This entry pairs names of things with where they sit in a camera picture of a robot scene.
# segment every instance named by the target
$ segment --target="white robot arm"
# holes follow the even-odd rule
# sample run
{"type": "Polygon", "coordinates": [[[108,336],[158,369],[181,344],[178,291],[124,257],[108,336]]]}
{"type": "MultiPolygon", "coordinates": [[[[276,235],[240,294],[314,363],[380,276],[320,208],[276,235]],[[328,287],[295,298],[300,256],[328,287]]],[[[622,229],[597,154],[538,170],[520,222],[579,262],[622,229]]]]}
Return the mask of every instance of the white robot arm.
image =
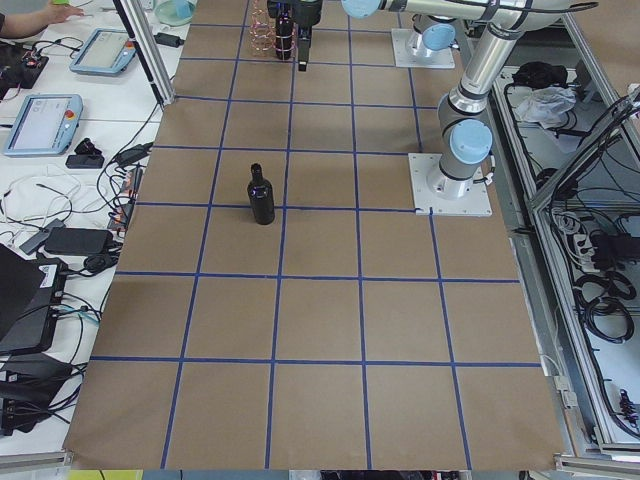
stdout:
{"type": "Polygon", "coordinates": [[[489,22],[459,84],[438,107],[445,152],[427,183],[448,200],[465,195],[478,165],[489,154],[491,132],[474,117],[485,110],[493,82],[517,40],[527,31],[551,25],[563,13],[597,5],[572,0],[342,0],[344,10],[354,18],[387,10],[489,22]]]}

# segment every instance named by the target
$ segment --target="dark bottle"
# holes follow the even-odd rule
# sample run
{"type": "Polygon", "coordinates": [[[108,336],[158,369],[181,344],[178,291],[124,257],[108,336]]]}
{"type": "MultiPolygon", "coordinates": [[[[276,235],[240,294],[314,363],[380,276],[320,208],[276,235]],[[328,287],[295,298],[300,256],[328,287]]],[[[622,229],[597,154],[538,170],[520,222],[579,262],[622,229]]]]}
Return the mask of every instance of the dark bottle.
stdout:
{"type": "Polygon", "coordinates": [[[289,60],[293,50],[293,20],[287,11],[276,19],[276,56],[280,60],[289,60]]]}
{"type": "Polygon", "coordinates": [[[260,225],[269,225],[276,218],[273,206],[273,187],[269,180],[262,176],[259,163],[251,165],[251,182],[247,187],[253,216],[260,225]]]}

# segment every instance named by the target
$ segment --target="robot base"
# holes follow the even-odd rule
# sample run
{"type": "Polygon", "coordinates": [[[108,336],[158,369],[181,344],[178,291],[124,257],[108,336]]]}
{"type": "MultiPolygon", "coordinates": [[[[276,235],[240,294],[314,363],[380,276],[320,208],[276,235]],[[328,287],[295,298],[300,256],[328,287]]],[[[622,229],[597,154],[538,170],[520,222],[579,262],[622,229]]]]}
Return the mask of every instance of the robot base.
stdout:
{"type": "MultiPolygon", "coordinates": [[[[473,184],[471,190],[458,200],[446,200],[437,195],[427,185],[427,174],[440,161],[440,154],[409,154],[413,203],[418,215],[443,215],[458,217],[490,217],[491,203],[484,183],[473,184]]],[[[474,178],[482,178],[478,168],[474,178]]]]}
{"type": "Polygon", "coordinates": [[[439,52],[433,52],[429,57],[417,57],[409,53],[407,50],[407,40],[411,36],[413,30],[403,28],[392,28],[391,39],[393,40],[393,53],[396,58],[396,67],[414,67],[414,68],[438,68],[453,69],[456,68],[456,62],[453,60],[453,54],[450,48],[445,48],[439,52]]]}

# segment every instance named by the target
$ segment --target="person's arm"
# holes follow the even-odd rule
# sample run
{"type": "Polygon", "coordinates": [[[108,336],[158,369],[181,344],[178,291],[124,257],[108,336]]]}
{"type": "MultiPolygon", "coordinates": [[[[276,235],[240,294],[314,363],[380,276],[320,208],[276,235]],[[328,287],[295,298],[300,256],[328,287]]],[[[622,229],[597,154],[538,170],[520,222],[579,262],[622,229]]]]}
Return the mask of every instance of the person's arm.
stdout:
{"type": "Polygon", "coordinates": [[[80,8],[53,5],[49,2],[42,10],[32,13],[7,15],[0,29],[2,38],[25,38],[41,32],[52,23],[62,23],[72,15],[83,15],[80,8]]]}

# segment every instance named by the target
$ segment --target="tablet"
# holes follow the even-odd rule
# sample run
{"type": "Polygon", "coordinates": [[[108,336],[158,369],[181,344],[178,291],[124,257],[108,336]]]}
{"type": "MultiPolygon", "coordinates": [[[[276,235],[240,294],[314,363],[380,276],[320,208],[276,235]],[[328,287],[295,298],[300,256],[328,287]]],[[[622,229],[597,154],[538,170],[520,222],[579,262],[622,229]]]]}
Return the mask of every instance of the tablet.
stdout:
{"type": "Polygon", "coordinates": [[[124,30],[98,28],[82,46],[69,68],[81,75],[115,77],[127,68],[136,54],[124,30]]]}
{"type": "Polygon", "coordinates": [[[3,153],[7,157],[64,153],[73,140],[81,113],[80,95],[28,95],[3,153]]]}

